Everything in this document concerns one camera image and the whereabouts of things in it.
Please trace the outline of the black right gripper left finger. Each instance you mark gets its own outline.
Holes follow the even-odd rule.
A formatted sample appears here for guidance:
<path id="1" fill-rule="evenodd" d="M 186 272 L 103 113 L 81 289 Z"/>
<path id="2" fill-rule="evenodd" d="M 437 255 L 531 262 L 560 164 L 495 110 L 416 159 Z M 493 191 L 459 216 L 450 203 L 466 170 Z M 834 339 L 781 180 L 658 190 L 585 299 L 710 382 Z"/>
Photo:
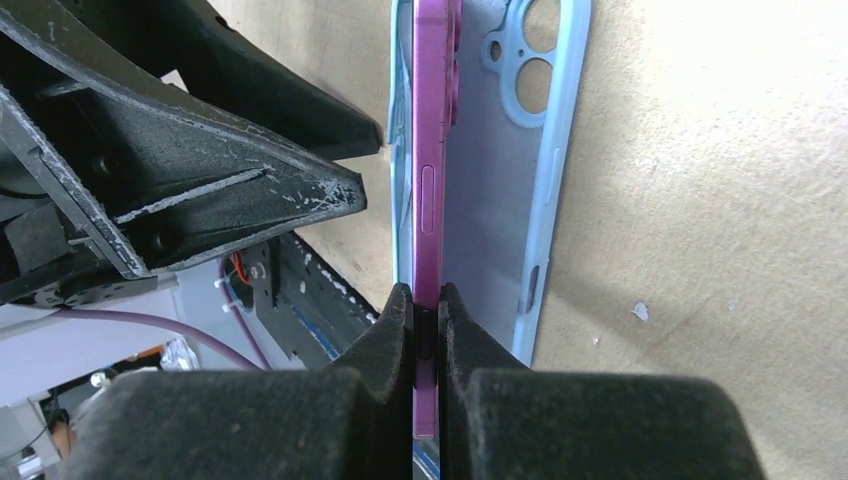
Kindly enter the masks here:
<path id="1" fill-rule="evenodd" d="M 139 373 L 94 404 L 69 479 L 409 479 L 413 305 L 313 370 Z"/>

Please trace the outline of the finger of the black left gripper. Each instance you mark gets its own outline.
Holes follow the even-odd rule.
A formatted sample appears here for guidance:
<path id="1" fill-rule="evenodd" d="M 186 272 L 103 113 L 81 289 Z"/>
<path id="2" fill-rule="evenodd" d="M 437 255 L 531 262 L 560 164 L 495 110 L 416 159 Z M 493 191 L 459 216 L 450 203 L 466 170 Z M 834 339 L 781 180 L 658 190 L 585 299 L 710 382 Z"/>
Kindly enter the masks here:
<path id="1" fill-rule="evenodd" d="M 312 85 L 232 29 L 206 1 L 66 1 L 113 49 L 156 78 L 327 160 L 375 154 L 377 122 Z"/>

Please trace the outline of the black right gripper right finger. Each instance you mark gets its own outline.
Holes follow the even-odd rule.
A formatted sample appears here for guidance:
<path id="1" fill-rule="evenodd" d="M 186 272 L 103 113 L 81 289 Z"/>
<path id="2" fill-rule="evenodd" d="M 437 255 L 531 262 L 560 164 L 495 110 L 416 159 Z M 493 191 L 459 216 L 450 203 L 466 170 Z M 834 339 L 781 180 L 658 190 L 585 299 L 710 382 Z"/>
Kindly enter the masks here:
<path id="1" fill-rule="evenodd" d="M 438 308 L 445 479 L 761 479 L 728 394 L 702 378 L 535 371 L 471 316 Z"/>

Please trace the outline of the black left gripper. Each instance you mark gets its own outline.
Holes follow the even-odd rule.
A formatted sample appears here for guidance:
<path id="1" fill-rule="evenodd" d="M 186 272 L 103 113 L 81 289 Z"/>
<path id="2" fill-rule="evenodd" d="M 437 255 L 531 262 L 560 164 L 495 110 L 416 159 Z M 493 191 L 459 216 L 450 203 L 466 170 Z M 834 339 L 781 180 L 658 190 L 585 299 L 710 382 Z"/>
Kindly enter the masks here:
<path id="1" fill-rule="evenodd" d="M 154 77 L 68 9 L 1 13 L 3 305 L 150 293 L 156 278 L 124 277 L 362 211 L 343 160 L 194 97 L 176 70 Z"/>

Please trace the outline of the purple-edged black phone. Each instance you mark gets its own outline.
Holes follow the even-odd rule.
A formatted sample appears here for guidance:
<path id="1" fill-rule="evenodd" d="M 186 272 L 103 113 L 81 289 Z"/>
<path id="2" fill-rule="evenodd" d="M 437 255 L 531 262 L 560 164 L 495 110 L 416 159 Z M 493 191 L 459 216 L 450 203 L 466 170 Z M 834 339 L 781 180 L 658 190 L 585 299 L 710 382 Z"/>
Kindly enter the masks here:
<path id="1" fill-rule="evenodd" d="M 438 427 L 437 311 L 442 288 L 445 144 L 456 123 L 462 3 L 412 3 L 412 296 L 416 373 L 412 433 Z"/>

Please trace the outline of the light blue phone case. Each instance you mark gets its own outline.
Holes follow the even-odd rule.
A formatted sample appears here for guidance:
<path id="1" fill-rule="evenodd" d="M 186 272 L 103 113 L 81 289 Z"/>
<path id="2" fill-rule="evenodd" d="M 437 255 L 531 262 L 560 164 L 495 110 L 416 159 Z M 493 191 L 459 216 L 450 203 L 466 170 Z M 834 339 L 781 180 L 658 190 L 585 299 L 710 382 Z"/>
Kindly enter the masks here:
<path id="1" fill-rule="evenodd" d="M 590 29 L 558 1 L 551 47 L 530 43 L 528 1 L 467 1 L 459 119 L 447 142 L 443 277 L 524 364 L 533 357 L 557 202 Z"/>

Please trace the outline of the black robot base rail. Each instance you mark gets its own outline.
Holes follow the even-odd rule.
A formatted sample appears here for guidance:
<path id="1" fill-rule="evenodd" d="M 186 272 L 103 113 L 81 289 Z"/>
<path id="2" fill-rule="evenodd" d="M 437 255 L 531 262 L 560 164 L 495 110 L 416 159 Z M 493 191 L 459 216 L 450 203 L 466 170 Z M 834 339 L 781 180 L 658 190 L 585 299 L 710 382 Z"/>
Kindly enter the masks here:
<path id="1" fill-rule="evenodd" d="M 287 232 L 224 259 L 230 285 L 285 355 L 306 368 L 338 358 L 378 311 L 305 240 Z"/>

